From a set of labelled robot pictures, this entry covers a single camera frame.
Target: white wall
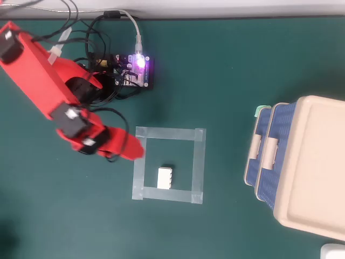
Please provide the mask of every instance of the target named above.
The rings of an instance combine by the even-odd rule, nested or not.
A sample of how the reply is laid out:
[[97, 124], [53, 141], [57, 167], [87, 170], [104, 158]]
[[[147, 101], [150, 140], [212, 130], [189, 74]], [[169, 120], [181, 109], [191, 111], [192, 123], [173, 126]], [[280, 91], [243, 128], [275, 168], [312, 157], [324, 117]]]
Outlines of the white wall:
[[[23, 3], [30, 0], [7, 0]], [[118, 8], [140, 18], [215, 18], [345, 14], [345, 0], [74, 0], [82, 11]], [[60, 0], [44, 0], [39, 7], [67, 10]], [[84, 14], [95, 17], [99, 13]], [[16, 17], [66, 17], [40, 10], [13, 12]]]

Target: red robotic arm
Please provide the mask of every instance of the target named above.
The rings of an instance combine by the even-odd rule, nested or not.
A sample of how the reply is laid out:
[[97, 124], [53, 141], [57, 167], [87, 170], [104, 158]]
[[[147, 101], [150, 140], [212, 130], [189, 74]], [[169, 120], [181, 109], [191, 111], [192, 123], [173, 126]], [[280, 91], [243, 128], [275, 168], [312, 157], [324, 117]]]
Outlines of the red robotic arm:
[[79, 93], [85, 94], [85, 89], [80, 90], [85, 84], [80, 82], [86, 81], [93, 92], [102, 85], [94, 77], [86, 80], [86, 71], [71, 60], [57, 58], [51, 65], [50, 54], [31, 39], [13, 22], [2, 27], [0, 65], [44, 116], [58, 124], [58, 134], [85, 154], [142, 157], [144, 150], [137, 138], [121, 128], [104, 126], [99, 116], [81, 106]]

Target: small white cube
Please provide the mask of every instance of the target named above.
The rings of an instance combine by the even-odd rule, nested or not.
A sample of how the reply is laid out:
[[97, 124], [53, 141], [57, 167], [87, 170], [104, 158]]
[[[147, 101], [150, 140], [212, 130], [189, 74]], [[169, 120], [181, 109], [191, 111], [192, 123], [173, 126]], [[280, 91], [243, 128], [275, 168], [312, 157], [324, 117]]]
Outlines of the small white cube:
[[158, 180], [157, 188], [158, 189], [167, 189], [171, 188], [171, 177], [173, 175], [173, 169], [169, 167], [160, 167], [158, 169]]

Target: green mat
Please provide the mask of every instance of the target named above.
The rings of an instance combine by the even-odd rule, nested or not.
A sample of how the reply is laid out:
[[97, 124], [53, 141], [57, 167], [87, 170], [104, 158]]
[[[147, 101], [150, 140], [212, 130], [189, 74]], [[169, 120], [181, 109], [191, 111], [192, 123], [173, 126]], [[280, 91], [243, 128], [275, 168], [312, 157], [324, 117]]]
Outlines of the green mat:
[[[17, 22], [37, 34], [62, 23]], [[331, 240], [281, 226], [243, 172], [258, 105], [307, 94], [345, 98], [345, 18], [139, 27], [144, 53], [155, 58], [154, 89], [110, 107], [128, 119], [131, 133], [135, 126], [207, 129], [203, 204], [132, 200], [133, 162], [73, 152], [1, 70], [0, 257], [319, 258]], [[133, 52], [130, 22], [97, 28], [111, 36], [112, 51]], [[83, 44], [66, 45], [63, 56], [83, 57]], [[123, 127], [112, 114], [100, 115]], [[154, 186], [157, 167], [173, 163], [175, 187], [188, 189], [192, 146], [152, 140], [148, 147], [145, 184]]]

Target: red plastic part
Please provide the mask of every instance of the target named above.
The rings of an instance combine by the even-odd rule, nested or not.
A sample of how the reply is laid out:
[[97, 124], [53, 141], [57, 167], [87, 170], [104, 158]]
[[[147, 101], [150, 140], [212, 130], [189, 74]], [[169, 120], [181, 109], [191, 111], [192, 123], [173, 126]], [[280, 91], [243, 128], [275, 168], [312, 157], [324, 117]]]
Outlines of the red plastic part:
[[[8, 22], [1, 28], [0, 33], [7, 28], [19, 30], [19, 27], [13, 22]], [[10, 64], [4, 64], [0, 60], [0, 65], [44, 116], [51, 120], [50, 113], [63, 102], [80, 105], [78, 99], [65, 83], [73, 77], [85, 78], [87, 76], [86, 71], [75, 62], [64, 58], [57, 58], [54, 64], [51, 65], [47, 60], [50, 54], [39, 43], [33, 43], [31, 36], [21, 32], [18, 39], [24, 47], [23, 53]], [[89, 82], [98, 88], [102, 88], [102, 85], [94, 77], [91, 77]], [[105, 129], [101, 119], [96, 114], [83, 110], [82, 115], [84, 118], [89, 119], [92, 126], [78, 138], [67, 138], [58, 129], [58, 134], [70, 142], [72, 148], [76, 151], [82, 149], [82, 140], [85, 137], [94, 138]], [[112, 127], [108, 129], [111, 138], [98, 150], [98, 154], [102, 156], [109, 155], [109, 152], [119, 154], [125, 140], [126, 133], [123, 129]], [[129, 135], [127, 141], [121, 157], [129, 160], [142, 157], [144, 150], [139, 140]]]

